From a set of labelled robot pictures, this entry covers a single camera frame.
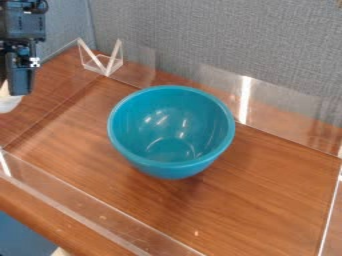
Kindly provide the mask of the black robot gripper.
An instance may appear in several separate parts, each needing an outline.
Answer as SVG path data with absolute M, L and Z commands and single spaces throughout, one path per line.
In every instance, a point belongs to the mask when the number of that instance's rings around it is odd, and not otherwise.
M 0 55 L 5 55 L 11 96 L 32 92 L 40 66 L 36 44 L 45 41 L 47 0 L 0 0 Z

